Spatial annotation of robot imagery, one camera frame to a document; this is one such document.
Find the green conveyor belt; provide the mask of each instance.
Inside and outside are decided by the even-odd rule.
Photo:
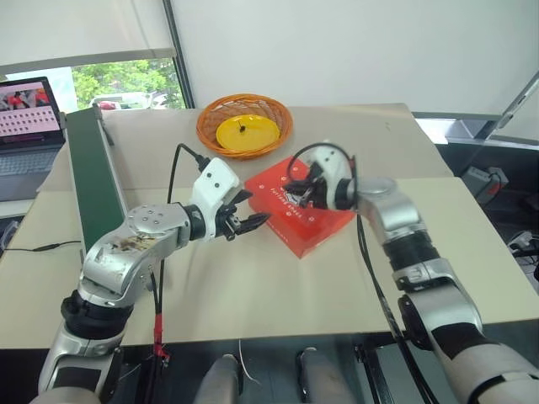
[[[67,141],[77,191],[85,252],[105,233],[124,220],[105,151],[104,137],[92,109],[67,116]]]

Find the laptop keyboard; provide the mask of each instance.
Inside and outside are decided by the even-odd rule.
[[[50,171],[57,153],[58,151],[54,150],[15,154],[12,156],[0,156],[0,176],[24,175]]]

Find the laptop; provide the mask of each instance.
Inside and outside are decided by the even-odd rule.
[[[46,77],[0,82],[0,201],[33,199],[64,143]]]

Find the window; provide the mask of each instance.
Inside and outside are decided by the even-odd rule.
[[[98,103],[101,109],[185,108],[172,59],[118,61],[8,74],[8,80],[47,76],[61,111]]]

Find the laptop screen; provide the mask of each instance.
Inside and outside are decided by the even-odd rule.
[[[63,141],[46,77],[0,82],[0,149]]]

